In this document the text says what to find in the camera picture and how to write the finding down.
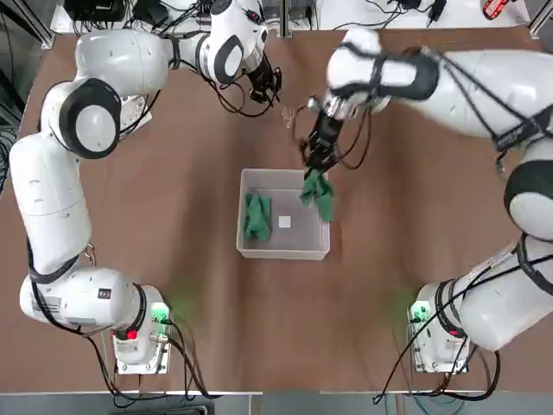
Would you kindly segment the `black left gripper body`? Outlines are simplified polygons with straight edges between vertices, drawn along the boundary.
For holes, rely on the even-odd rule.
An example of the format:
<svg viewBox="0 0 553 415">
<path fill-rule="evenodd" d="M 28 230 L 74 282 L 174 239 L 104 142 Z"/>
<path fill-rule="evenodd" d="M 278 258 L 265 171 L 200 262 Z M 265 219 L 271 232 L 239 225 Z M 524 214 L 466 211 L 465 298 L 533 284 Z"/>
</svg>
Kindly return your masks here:
<svg viewBox="0 0 553 415">
<path fill-rule="evenodd" d="M 247 74 L 247 77 L 251 83 L 251 93 L 275 91 L 276 80 L 266 55 L 263 56 L 257 68 Z"/>
</svg>

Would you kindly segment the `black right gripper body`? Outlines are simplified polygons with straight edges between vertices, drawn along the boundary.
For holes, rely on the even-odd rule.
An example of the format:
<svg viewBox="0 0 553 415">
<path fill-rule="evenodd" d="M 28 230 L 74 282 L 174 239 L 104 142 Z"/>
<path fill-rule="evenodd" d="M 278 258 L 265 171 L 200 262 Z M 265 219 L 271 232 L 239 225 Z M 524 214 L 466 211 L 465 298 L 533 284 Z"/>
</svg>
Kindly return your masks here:
<svg viewBox="0 0 553 415">
<path fill-rule="evenodd" d="M 328 149 L 332 147 L 340 135 L 343 124 L 343 120 L 332 118 L 325 112 L 320 112 L 312 131 L 308 135 L 309 150 L 316 151 L 319 148 Z"/>
</svg>

